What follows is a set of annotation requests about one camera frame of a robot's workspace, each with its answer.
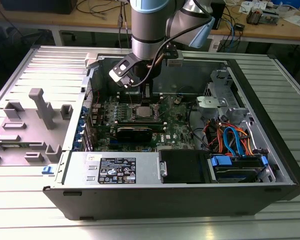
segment blue clip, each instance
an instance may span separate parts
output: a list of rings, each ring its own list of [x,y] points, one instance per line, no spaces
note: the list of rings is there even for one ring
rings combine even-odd
[[[268,162],[268,160],[265,156],[262,156],[261,160],[262,160],[262,163],[263,163],[264,166],[268,166],[269,162]]]
[[[237,132],[237,130],[232,127],[232,126],[228,126],[224,132],[223,132],[223,141],[224,141],[224,145],[225,147],[232,153],[233,156],[236,155],[235,151],[229,146],[228,144],[228,138],[227,138],[227,133],[228,131],[232,131],[234,133],[234,137],[235,137],[235,143],[236,143],[236,148],[238,149],[238,154],[239,155],[242,155],[242,156],[245,156],[245,153],[244,153],[244,150],[243,148],[241,147],[240,145],[240,137],[239,137],[239,134]]]
[[[51,174],[54,174],[54,173],[53,173],[53,168],[52,168],[52,166],[44,166],[41,173],[42,173],[43,175],[51,175]]]
[[[232,165],[231,158],[229,156],[213,156],[211,158],[212,166],[217,165]]]
[[[84,128],[82,126],[77,126],[76,130],[80,133],[84,130]]]
[[[73,147],[74,148],[79,148],[80,147],[80,143],[78,141],[73,142]]]
[[[85,106],[83,106],[81,108],[81,111],[84,113],[84,114],[87,114],[89,112],[88,108],[86,108]]]

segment orange wire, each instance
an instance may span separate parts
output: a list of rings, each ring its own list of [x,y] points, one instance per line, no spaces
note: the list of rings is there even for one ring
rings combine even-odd
[[[245,154],[246,155],[249,155],[249,152],[248,152],[248,149],[247,149],[247,145],[244,143],[244,141],[241,139],[241,143],[243,144],[244,146],[244,149],[245,149]]]
[[[250,139],[248,138],[248,148],[249,148],[249,151],[251,153],[251,155],[254,155],[254,153],[251,151],[251,147],[250,147]]]

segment black wire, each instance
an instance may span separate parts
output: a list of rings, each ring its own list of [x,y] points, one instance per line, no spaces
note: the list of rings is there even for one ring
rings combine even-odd
[[[159,47],[159,49],[157,50],[157,52],[156,52],[156,54],[155,54],[155,57],[153,58],[153,61],[152,61],[152,64],[151,64],[151,68],[150,68],[150,70],[148,71],[148,73],[147,73],[147,75],[145,76],[145,78],[144,78],[141,82],[139,82],[138,84],[131,85],[131,87],[133,87],[133,88],[134,88],[134,87],[139,87],[141,84],[143,84],[143,83],[149,78],[149,76],[150,76],[152,70],[154,69],[155,63],[156,63],[156,61],[157,61],[157,58],[159,57],[159,54],[160,54],[161,50],[162,50],[169,42],[171,42],[172,40],[174,40],[174,39],[176,39],[176,38],[182,36],[183,34],[189,33],[189,32],[191,32],[191,31],[193,31],[193,30],[195,30],[195,29],[197,29],[197,28],[202,27],[203,25],[206,25],[206,24],[210,23],[210,21],[211,21],[211,19],[212,19],[211,15],[210,15],[203,7],[202,7],[202,11],[208,15],[207,20],[205,20],[204,22],[202,22],[202,23],[200,23],[200,24],[198,24],[198,25],[195,25],[195,26],[190,27],[190,28],[188,28],[188,29],[186,29],[186,30],[183,30],[183,31],[177,33],[176,35],[174,35],[174,36],[168,38],[168,39],[167,39],[167,40]]]
[[[190,132],[193,134],[193,136],[196,137],[207,148],[207,150],[210,152],[210,149],[208,148],[208,145],[205,143],[205,141],[203,141],[200,137],[198,137],[198,135],[196,135],[194,133],[194,131],[197,130],[198,128],[196,128],[195,130],[193,130],[192,127],[191,127],[191,124],[190,124],[190,115],[191,115],[191,112],[192,112],[192,108],[194,107],[195,104],[196,103],[194,102],[190,106],[190,110],[189,110],[189,113],[188,113],[188,116],[187,116],[187,118],[188,118],[188,127],[190,129]]]
[[[231,13],[230,13],[230,10],[227,6],[225,6],[225,9],[227,10],[227,12],[229,14],[226,14],[226,13],[223,13],[222,15],[225,15],[225,16],[228,16],[230,18],[230,22],[232,24],[232,27],[233,27],[233,31],[234,31],[234,35],[236,34],[235,32],[235,25],[236,25],[236,20],[231,16]],[[232,35],[232,30],[230,30],[230,33],[229,35],[227,36],[226,40],[221,44],[221,47],[217,50],[217,52],[220,52],[223,48],[223,51],[225,51],[230,45],[231,45],[231,42],[226,46],[227,44],[227,41],[229,40],[229,37]]]
[[[124,16],[124,24],[125,24],[125,31],[126,31],[126,42],[128,43],[128,49],[129,49],[130,43],[129,43],[129,32],[127,26],[126,5],[123,5],[123,16]]]
[[[180,93],[180,91],[181,91],[181,89],[185,89],[185,88],[190,88],[190,89],[192,89],[192,90],[194,90],[195,92],[197,92],[197,90],[193,87],[193,86],[182,86],[182,87],[180,87],[175,93],[176,94],[179,94]]]
[[[93,7],[91,8],[90,11],[83,11],[83,10],[80,10],[80,9],[79,9],[79,6],[80,6],[81,4],[83,4],[84,2],[86,2],[86,1],[88,1],[88,0],[82,0],[81,2],[79,2],[79,3],[75,6],[75,9],[78,10],[79,12],[81,12],[81,13],[84,13],[84,14],[100,14],[100,13],[104,13],[104,12],[110,11],[110,10],[112,10],[112,9],[120,8],[120,6],[114,6],[114,7],[111,7],[111,8],[109,8],[109,9],[102,10],[102,11],[93,11],[92,9],[94,9],[95,7],[98,7],[98,6],[105,6],[105,5],[95,5],[95,6],[93,6]]]
[[[123,7],[123,3],[120,3],[120,13],[119,13],[119,18],[122,19],[122,7]],[[122,49],[122,45],[121,45],[121,27],[119,26],[119,33],[118,33],[118,40],[119,40],[119,47]]]
[[[25,38],[25,36],[19,31],[18,28],[16,28],[16,26],[3,14],[3,12],[0,10],[0,14],[1,16],[13,27],[15,28],[15,30],[21,35],[21,37],[28,42],[28,40]]]

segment wire bundle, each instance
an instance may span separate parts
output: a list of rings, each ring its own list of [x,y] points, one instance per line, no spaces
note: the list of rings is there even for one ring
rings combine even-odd
[[[219,50],[217,52],[220,52],[222,49],[223,51],[227,51],[229,52],[230,49],[232,48],[235,48],[236,47],[236,50],[238,50],[238,47],[240,45],[240,41],[241,41],[241,37],[242,37],[242,34],[243,32],[242,31],[239,31],[239,37],[235,40],[235,25],[236,25],[236,20],[231,16],[231,13],[229,11],[229,8],[227,6],[225,6],[225,9],[227,10],[228,14],[226,13],[223,13],[223,15],[225,17],[228,17],[230,19],[227,19],[227,18],[221,18],[221,20],[225,21],[227,24],[229,24],[230,27],[228,27],[228,29],[230,30],[230,33],[229,35],[227,36],[226,40],[224,41],[224,43],[221,44],[221,47],[219,48]],[[229,44],[227,44],[227,41],[229,40],[229,37],[231,36],[231,41]]]
[[[234,131],[236,131],[236,133],[232,130],[232,131],[229,131],[229,133],[232,133],[232,134],[238,134],[239,135],[239,138],[240,138],[240,143],[236,143],[237,146],[239,144],[242,144],[242,146],[244,147],[244,152],[245,152],[245,155],[247,156],[252,156],[254,155],[252,150],[251,150],[251,146],[250,146],[250,137],[248,136],[248,134],[243,131],[242,128],[239,128],[233,124],[230,124],[230,123],[227,123],[227,122],[218,122],[216,124],[216,137],[208,144],[208,147],[211,149],[212,146],[213,146],[213,143],[215,143],[215,141],[218,141],[218,145],[217,145],[217,149],[215,148],[214,149],[214,152],[215,151],[218,151],[218,153],[220,154],[225,154],[227,156],[234,156],[233,152],[229,150],[228,147],[226,147],[228,150],[225,152],[225,148],[224,146],[227,146],[228,145],[228,140],[224,138],[223,136],[223,133],[225,131],[224,128],[231,128],[233,129]],[[208,121],[206,126],[204,127],[203,129],[203,133],[206,133],[206,131],[208,130],[208,127],[213,127],[212,124],[211,124],[211,121]]]

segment power supply label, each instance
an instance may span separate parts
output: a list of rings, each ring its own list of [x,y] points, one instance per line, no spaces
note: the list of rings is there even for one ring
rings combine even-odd
[[[100,184],[135,184],[136,158],[101,158],[98,182]]]

